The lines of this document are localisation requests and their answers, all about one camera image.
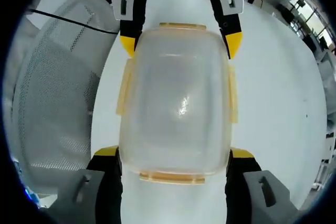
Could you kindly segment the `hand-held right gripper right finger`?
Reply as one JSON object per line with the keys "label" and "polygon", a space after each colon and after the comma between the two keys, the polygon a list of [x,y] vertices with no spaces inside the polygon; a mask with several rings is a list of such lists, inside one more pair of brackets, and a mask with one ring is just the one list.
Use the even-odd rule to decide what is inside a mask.
{"label": "hand-held right gripper right finger", "polygon": [[246,150],[232,148],[226,170],[227,223],[294,223],[288,188]]}

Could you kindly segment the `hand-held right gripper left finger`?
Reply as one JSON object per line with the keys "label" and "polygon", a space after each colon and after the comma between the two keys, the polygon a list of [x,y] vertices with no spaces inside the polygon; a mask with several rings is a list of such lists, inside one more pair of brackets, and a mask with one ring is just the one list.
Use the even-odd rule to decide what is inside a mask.
{"label": "hand-held right gripper left finger", "polygon": [[119,148],[95,152],[87,168],[70,176],[58,191],[57,223],[121,223],[122,165]]}

